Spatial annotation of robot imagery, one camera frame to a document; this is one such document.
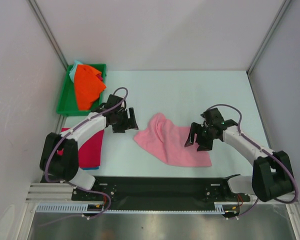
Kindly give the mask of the pink t shirt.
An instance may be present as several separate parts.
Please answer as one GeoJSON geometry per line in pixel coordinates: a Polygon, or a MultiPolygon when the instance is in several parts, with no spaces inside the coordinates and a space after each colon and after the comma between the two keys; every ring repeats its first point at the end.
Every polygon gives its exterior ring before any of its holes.
{"type": "Polygon", "coordinates": [[[177,126],[164,114],[157,113],[147,128],[134,136],[134,141],[163,163],[175,167],[211,167],[207,151],[197,151],[197,144],[185,147],[189,126],[177,126]]]}

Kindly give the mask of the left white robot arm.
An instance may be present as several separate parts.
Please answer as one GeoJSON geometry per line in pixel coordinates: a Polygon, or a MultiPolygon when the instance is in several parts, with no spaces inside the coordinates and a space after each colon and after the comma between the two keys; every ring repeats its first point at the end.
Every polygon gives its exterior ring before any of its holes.
{"type": "Polygon", "coordinates": [[[49,133],[45,138],[39,168],[46,177],[53,175],[58,180],[82,188],[88,199],[97,199],[101,188],[95,184],[95,177],[79,166],[79,150],[95,134],[109,126],[113,133],[139,129],[135,111],[132,107],[127,108],[124,97],[111,94],[107,102],[92,110],[74,127],[59,134],[49,133]]]}

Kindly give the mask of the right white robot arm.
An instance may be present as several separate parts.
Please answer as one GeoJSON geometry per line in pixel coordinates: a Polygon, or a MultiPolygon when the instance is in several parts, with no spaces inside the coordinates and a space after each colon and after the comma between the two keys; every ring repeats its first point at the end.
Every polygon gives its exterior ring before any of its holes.
{"type": "Polygon", "coordinates": [[[232,201],[238,194],[256,196],[262,202],[279,201],[281,196],[294,193],[285,204],[294,203],[299,189],[294,178],[290,158],[284,151],[264,147],[249,137],[241,128],[240,121],[225,120],[219,111],[220,105],[209,107],[201,114],[202,124],[192,122],[185,147],[197,143],[197,151],[210,151],[214,140],[233,147],[251,165],[252,175],[234,175],[220,188],[221,196],[232,201]]]}

